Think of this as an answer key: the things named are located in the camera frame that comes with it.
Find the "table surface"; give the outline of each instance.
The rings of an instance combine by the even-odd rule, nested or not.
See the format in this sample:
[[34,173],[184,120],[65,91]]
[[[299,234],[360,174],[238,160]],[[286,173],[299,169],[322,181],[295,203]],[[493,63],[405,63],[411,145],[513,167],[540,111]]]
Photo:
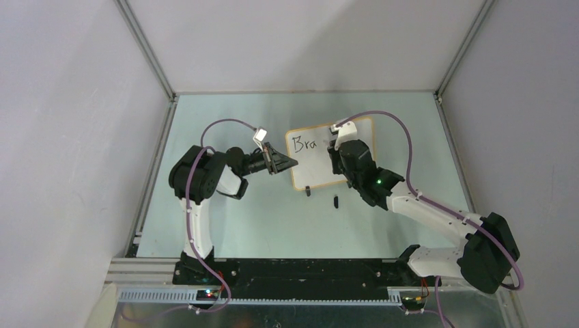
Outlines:
[[[408,127],[414,146],[412,184],[424,194],[467,208],[442,122],[429,92],[211,94],[180,96],[163,153],[138,257],[177,258],[184,246],[185,216],[168,176],[203,129],[238,118],[268,130],[266,141],[285,152],[285,133],[334,122],[368,110],[389,111]],[[373,116],[378,166],[404,175],[408,144],[392,119]],[[255,149],[253,132],[234,122],[213,126],[205,145],[219,151]],[[450,247],[449,241],[405,216],[372,208],[345,183],[296,191],[289,171],[247,177],[241,200],[215,195],[211,237],[218,258],[396,258],[407,246]],[[333,198],[339,196],[339,209]]]

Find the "purple cable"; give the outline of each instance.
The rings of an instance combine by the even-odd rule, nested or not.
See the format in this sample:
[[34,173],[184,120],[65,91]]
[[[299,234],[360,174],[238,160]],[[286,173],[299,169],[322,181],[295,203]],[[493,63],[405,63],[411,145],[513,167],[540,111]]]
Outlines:
[[[197,168],[197,164],[199,164],[199,160],[201,159],[201,156],[203,156],[203,154],[205,152],[207,152],[208,150],[215,152],[215,149],[213,149],[213,147],[211,147],[211,146],[203,147],[203,149],[201,149],[201,151],[199,152],[199,154],[197,154],[197,157],[195,157],[195,160],[193,161],[193,165],[191,166],[191,170],[189,171],[189,176],[187,177],[187,184],[185,186],[185,200],[186,200],[185,201],[186,202],[185,213],[186,213],[186,218],[187,218],[187,221],[186,221],[187,228],[186,229],[187,229],[187,238],[189,239],[189,245],[191,246],[193,253],[195,253],[195,257],[201,263],[201,265],[203,265],[205,267],[205,269],[207,269],[207,271],[209,271],[213,276],[215,276],[215,278],[219,279],[219,281],[222,283],[222,285],[224,285],[225,289],[227,290],[227,300],[223,304],[221,304],[215,308],[210,307],[209,309],[206,309],[206,310],[200,309],[198,307],[193,307],[193,308],[195,308],[196,312],[205,312],[205,313],[217,312],[217,311],[223,309],[225,306],[227,306],[227,304],[231,301],[231,289],[229,288],[229,285],[227,284],[227,282],[225,282],[225,280],[217,272],[215,272],[213,269],[211,269],[207,265],[207,263],[205,263],[205,261],[203,261],[203,258],[201,257],[201,255],[199,254],[199,252],[195,248],[195,245],[193,244],[193,237],[191,236],[190,213],[188,211],[191,208],[190,200],[189,200],[189,190],[191,188],[191,180],[193,178],[193,172],[195,172],[195,169]],[[160,318],[161,316],[164,316],[165,314],[168,314],[168,313],[176,311],[176,310],[188,309],[190,306],[192,306],[192,305],[177,305],[175,307],[171,307],[165,311],[159,312],[153,316],[143,318],[143,319],[127,318],[122,312],[121,312],[121,317],[124,320],[127,320],[127,321],[132,322],[132,323],[145,323],[147,321]]]
[[[400,309],[404,312],[407,311],[407,309],[404,306],[401,306]],[[430,314],[436,314],[438,315],[437,311],[433,311],[433,310],[416,310],[416,311],[408,311],[408,314],[424,314],[424,313],[430,313]],[[451,326],[451,328],[456,328],[454,327],[453,323],[450,321],[450,319],[448,319],[446,316],[444,316],[444,320]]]
[[189,245],[191,246],[191,249],[193,250],[193,253],[195,253],[195,257],[197,258],[197,260],[201,263],[201,265],[203,265],[203,267],[205,267],[205,269],[207,269],[207,271],[209,271],[212,275],[215,276],[215,278],[217,278],[222,285],[224,285],[225,289],[227,290],[227,300],[225,301],[225,303],[217,306],[216,308],[209,308],[209,309],[199,309],[197,308],[196,311],[198,312],[217,312],[221,309],[223,309],[225,306],[227,306],[227,304],[231,301],[231,289],[229,288],[229,285],[227,284],[227,282],[225,282],[225,280],[217,273],[215,272],[213,269],[211,269],[207,263],[205,263],[205,261],[203,261],[203,258],[201,258],[201,255],[199,254],[199,252],[197,251],[197,249],[195,248],[195,245],[193,244],[193,237],[191,236],[191,223],[190,223],[190,200],[189,200],[189,189],[191,188],[191,180],[193,179],[193,172],[195,172],[195,169],[197,168],[197,164],[199,164],[199,160],[201,159],[201,156],[203,156],[203,154],[205,152],[207,152],[208,150],[211,150],[213,152],[215,152],[215,149],[213,149],[213,147],[211,146],[207,146],[207,147],[203,147],[203,149],[201,149],[201,151],[199,152],[199,154],[197,154],[197,157],[195,157],[195,160],[193,161],[193,165],[191,166],[191,170],[189,171],[189,176],[187,177],[187,184],[185,185],[185,203],[186,203],[186,217],[187,217],[187,237],[189,238]]
[[442,326],[446,327],[447,324],[444,322],[444,314],[442,314],[442,306],[440,304],[440,297],[438,296],[438,283],[440,283],[440,276],[436,276],[436,280],[434,280],[434,296],[436,298],[436,307],[438,309],[438,315],[440,316],[440,321],[442,321]]
[[456,217],[460,221],[465,221],[467,224],[474,227],[475,229],[480,231],[482,234],[484,234],[487,238],[489,238],[489,240],[491,240],[493,242],[493,244],[495,244],[495,246],[500,250],[500,252],[503,253],[503,255],[506,257],[507,261],[509,261],[509,264],[511,265],[511,267],[515,271],[515,274],[517,275],[517,280],[519,281],[518,286],[512,286],[512,285],[506,285],[506,284],[501,284],[501,286],[503,286],[509,290],[521,290],[521,289],[523,289],[523,287],[524,287],[523,274],[521,273],[521,270],[519,269],[519,266],[517,265],[516,261],[513,259],[513,256],[511,256],[511,254],[507,251],[507,249],[505,249],[503,244],[501,244],[493,235],[491,235],[486,229],[484,229],[480,225],[476,224],[475,222],[472,222],[469,219],[465,220],[464,215],[457,213],[454,210],[451,210],[450,208],[448,208],[442,204],[439,204],[439,203],[437,203],[437,202],[435,202],[435,201],[433,201],[425,196],[422,196],[422,195],[419,196],[416,189],[414,189],[412,187],[412,184],[410,183],[410,168],[412,166],[412,140],[410,138],[410,132],[408,132],[406,125],[396,115],[389,113],[387,111],[364,111],[362,113],[357,113],[355,115],[350,116],[349,118],[345,119],[344,121],[336,124],[336,126],[340,127],[340,126],[344,125],[344,123],[346,123],[346,122],[349,122],[355,118],[359,118],[360,116],[369,115],[369,114],[386,115],[386,116],[394,119],[394,121],[396,121],[404,130],[404,134],[406,134],[406,139],[408,140],[408,165],[406,166],[406,185],[410,189],[410,192],[415,197],[419,198],[420,200],[423,200],[424,202],[438,208],[439,210],[441,210],[443,212],[446,212],[446,213],[449,213],[450,215],[453,215],[454,217]]
[[257,130],[253,125],[244,122],[242,120],[238,120],[236,118],[223,118],[222,120],[217,120],[209,125],[207,125],[207,127],[205,128],[205,130],[203,130],[203,133],[201,134],[201,147],[203,147],[203,138],[205,137],[205,134],[207,133],[207,131],[209,130],[210,127],[214,126],[217,123],[221,123],[221,122],[237,122],[237,123],[241,123],[245,126],[247,126],[248,128],[250,128],[251,130]]

